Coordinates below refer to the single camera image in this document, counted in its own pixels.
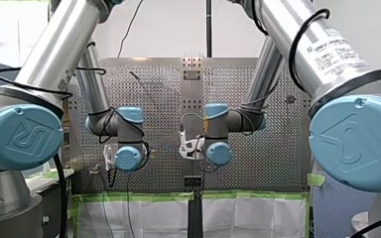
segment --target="green border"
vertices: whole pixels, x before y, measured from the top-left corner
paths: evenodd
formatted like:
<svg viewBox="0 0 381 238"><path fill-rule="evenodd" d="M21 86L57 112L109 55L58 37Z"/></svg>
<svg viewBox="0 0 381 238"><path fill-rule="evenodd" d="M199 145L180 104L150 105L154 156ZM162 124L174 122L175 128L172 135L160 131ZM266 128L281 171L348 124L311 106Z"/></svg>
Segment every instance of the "green border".
<svg viewBox="0 0 381 238"><path fill-rule="evenodd" d="M136 193L129 192L129 201L160 202L160 201L189 201L193 199L193 192L171 193ZM77 203L101 201L127 201L126 192L107 192L99 194L78 194L72 196L72 201Z"/></svg>
<svg viewBox="0 0 381 238"><path fill-rule="evenodd" d="M224 198L269 198L286 200L305 200L306 201L306 221L305 234L310 237L310 206L311 195L308 192L274 192L274 191L251 191L251 190L212 190L203 191L202 199L224 199ZM126 192L107 192L104 194L77 194L72 196L72 223L73 237L78 234L78 215L80 204L85 202L101 201L127 201ZM172 192L172 193L135 193L129 192L130 201L141 202L164 202L164 201L189 201L193 200L193 192Z"/></svg>
<svg viewBox="0 0 381 238"><path fill-rule="evenodd" d="M269 198L285 200L306 200L309 198L308 192L274 192L274 191L254 191L254 190L232 190L232 191L203 191L202 199L223 199L223 198Z"/></svg>

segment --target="metal pegboard wall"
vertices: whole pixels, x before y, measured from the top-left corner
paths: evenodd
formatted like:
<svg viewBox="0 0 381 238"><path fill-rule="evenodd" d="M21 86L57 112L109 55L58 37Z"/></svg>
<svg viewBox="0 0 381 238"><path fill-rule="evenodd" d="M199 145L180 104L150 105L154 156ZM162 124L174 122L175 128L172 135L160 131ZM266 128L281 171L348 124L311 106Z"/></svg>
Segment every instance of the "metal pegboard wall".
<svg viewBox="0 0 381 238"><path fill-rule="evenodd" d="M145 168L132 174L130 190L184 190L182 160L178 153L182 59L104 59L101 66L107 69L104 82L111 105L140 106L144 110L144 139L151 146L152 157ZM83 165L75 174L75 192L99 192L106 189L104 181L107 178L103 145L98 144L98 138L83 126L86 112L80 96L77 112ZM127 176L117 173L115 190L126 188Z"/></svg>
<svg viewBox="0 0 381 238"><path fill-rule="evenodd" d="M237 108L246 96L256 59L204 59L203 102L226 102ZM267 128L246 137L229 134L232 162L204 176L204 189L306 189L309 159L303 139L309 101L285 68L269 100Z"/></svg>

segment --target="green tape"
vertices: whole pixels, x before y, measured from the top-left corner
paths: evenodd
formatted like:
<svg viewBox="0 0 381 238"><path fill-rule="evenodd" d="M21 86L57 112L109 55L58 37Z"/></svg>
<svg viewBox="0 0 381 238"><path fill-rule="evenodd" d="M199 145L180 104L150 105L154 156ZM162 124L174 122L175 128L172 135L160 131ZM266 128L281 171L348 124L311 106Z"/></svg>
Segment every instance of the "green tape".
<svg viewBox="0 0 381 238"><path fill-rule="evenodd" d="M306 196L306 223L305 223L305 236L311 237L311 196Z"/></svg>
<svg viewBox="0 0 381 238"><path fill-rule="evenodd" d="M43 177L55 179L55 178L58 178L59 176L58 176L58 172L46 172L43 174Z"/></svg>
<svg viewBox="0 0 381 238"><path fill-rule="evenodd" d="M324 176L316 174L308 174L308 185L322 186L324 183Z"/></svg>
<svg viewBox="0 0 381 238"><path fill-rule="evenodd" d="M79 203L104 201L127 201L126 192L107 192L103 194L77 194L72 197ZM189 201L193 199L193 192L172 193L134 193L129 192L129 201L160 202L160 201Z"/></svg>
<svg viewBox="0 0 381 238"><path fill-rule="evenodd" d="M204 191L203 199L224 199L224 198L268 198L285 200L305 200L309 197L308 192L273 192L273 191L252 191L252 190L233 190L233 191Z"/></svg>
<svg viewBox="0 0 381 238"><path fill-rule="evenodd" d="M72 197L72 228L73 228L73 238L78 236L78 216L79 216L79 205L80 202L77 197Z"/></svg>

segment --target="metal bracket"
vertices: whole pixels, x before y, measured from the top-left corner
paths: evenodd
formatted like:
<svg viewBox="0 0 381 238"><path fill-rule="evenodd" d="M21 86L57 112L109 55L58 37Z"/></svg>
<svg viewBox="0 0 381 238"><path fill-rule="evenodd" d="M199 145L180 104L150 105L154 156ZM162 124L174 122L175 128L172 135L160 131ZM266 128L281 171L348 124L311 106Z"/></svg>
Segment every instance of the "metal bracket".
<svg viewBox="0 0 381 238"><path fill-rule="evenodd" d="M185 70L184 80L200 80L200 71L199 70Z"/></svg>

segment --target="vertical metal post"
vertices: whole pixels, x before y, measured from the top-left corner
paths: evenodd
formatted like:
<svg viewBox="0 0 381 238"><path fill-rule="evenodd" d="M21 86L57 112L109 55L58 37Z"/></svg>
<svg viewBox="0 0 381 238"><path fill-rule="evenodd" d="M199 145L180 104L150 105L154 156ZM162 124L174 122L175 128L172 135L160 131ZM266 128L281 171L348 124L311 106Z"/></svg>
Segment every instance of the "vertical metal post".
<svg viewBox="0 0 381 238"><path fill-rule="evenodd" d="M212 58L212 0L206 0L206 56Z"/></svg>

